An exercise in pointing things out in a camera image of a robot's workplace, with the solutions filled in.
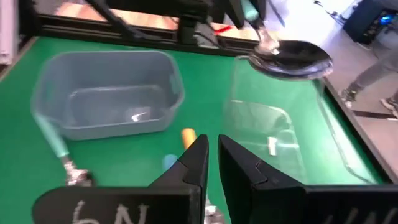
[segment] yellow object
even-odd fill
[[[185,128],[181,131],[182,135],[182,143],[184,144],[184,148],[188,149],[191,144],[196,140],[197,135],[195,130],[192,128]]]

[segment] plastic bin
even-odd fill
[[[223,132],[303,184],[377,183],[324,92],[322,80],[279,80],[238,56]]]
[[[75,140],[162,131],[184,99],[180,72],[158,51],[72,52],[45,65],[32,112]]]

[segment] green table surface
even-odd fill
[[[64,183],[63,166],[30,114],[30,96],[43,64],[63,52],[137,49],[40,37],[7,74],[0,83],[1,223],[32,223],[30,213],[35,199]],[[223,132],[223,103],[231,86],[234,58],[165,52],[176,60],[186,91],[185,100],[172,124],[159,133],[67,141],[71,156],[79,168],[89,169],[95,174],[100,186],[146,186],[163,173],[164,156],[183,153],[181,130],[193,128],[197,134],[207,134],[210,142],[209,198],[228,214],[218,173],[217,137]],[[272,91],[314,89],[312,81],[287,83],[273,80],[264,85]],[[381,183],[357,139],[338,116],[337,108],[327,97],[323,104],[350,166],[368,180]],[[296,109],[287,112],[300,144],[306,184],[363,184],[344,167],[317,102],[303,100]]]

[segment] sneaker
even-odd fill
[[[345,103],[345,105],[348,108],[351,108],[353,105],[352,103],[356,101],[355,100],[356,94],[357,94],[356,91],[345,89],[340,92],[340,97],[343,100],[343,102]]]
[[[387,109],[391,110],[392,115],[398,118],[398,103],[392,98],[381,99],[381,104]]]

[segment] teal handle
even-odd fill
[[[249,0],[241,0],[244,18],[250,22],[255,21],[259,17],[259,12],[249,2]]]
[[[69,155],[67,145],[54,126],[44,116],[38,113],[34,113],[33,117],[55,155],[58,158]]]

